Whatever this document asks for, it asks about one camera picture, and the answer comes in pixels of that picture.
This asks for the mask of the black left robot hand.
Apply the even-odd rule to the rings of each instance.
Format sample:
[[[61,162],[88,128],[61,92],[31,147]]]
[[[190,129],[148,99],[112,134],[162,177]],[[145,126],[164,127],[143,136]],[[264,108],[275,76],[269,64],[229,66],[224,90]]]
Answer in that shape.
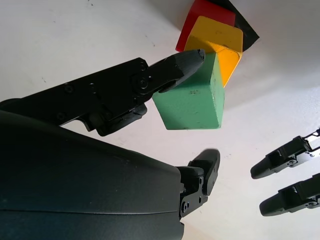
[[[250,174],[253,179],[261,179],[279,173],[286,168],[294,168],[311,159],[320,157],[320,145],[311,142],[320,139],[317,129],[307,136],[297,136],[286,144],[267,154],[254,165]],[[278,191],[259,205],[262,216],[270,217],[284,213],[294,213],[302,209],[315,209],[320,206],[320,174],[296,182]]]

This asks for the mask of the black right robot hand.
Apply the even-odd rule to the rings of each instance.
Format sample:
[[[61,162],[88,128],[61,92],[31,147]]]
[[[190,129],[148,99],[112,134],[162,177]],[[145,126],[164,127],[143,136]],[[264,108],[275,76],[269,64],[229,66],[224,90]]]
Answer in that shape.
[[[0,237],[3,240],[180,240],[181,218],[211,194],[220,153],[172,166],[100,136],[142,118],[145,103],[184,82],[202,49],[148,65],[142,58],[0,104]]]

